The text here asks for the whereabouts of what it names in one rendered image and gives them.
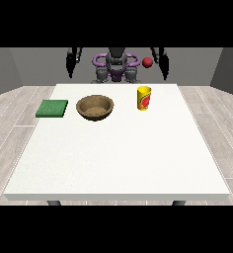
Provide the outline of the brown wooden bowl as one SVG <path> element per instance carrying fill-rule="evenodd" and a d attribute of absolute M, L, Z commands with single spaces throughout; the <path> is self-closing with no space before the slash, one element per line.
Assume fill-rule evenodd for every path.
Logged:
<path fill-rule="evenodd" d="M 114 105 L 113 100 L 107 96 L 90 95 L 77 102 L 76 110 L 85 120 L 96 122 L 108 117 Z"/>

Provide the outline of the green square pad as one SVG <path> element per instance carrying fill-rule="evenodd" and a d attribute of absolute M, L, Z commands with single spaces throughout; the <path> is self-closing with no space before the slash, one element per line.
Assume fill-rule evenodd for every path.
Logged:
<path fill-rule="evenodd" d="M 67 100 L 43 100 L 36 112 L 37 118 L 62 118 L 64 116 Z"/>

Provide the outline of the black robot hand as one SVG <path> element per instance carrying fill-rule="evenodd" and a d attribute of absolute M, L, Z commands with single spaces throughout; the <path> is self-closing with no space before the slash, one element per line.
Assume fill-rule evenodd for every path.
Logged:
<path fill-rule="evenodd" d="M 76 64 L 80 62 L 81 54 L 82 47 L 70 47 L 67 50 L 66 69 L 69 77 L 72 77 Z"/>
<path fill-rule="evenodd" d="M 152 55 L 156 64 L 159 65 L 164 80 L 169 75 L 169 57 L 164 47 L 151 47 Z"/>

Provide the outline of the yellow cup with melon print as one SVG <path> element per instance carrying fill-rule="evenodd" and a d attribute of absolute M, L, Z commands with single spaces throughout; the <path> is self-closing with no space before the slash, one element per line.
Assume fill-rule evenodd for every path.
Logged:
<path fill-rule="evenodd" d="M 137 109 L 146 111 L 149 106 L 152 89 L 148 86 L 139 86 L 137 88 Z"/>

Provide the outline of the small red ball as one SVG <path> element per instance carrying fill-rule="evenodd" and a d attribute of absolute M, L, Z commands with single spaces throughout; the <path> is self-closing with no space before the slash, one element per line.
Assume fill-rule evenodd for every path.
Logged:
<path fill-rule="evenodd" d="M 153 59 L 151 57 L 144 57 L 142 60 L 142 65 L 145 68 L 150 68 L 153 65 Z"/>

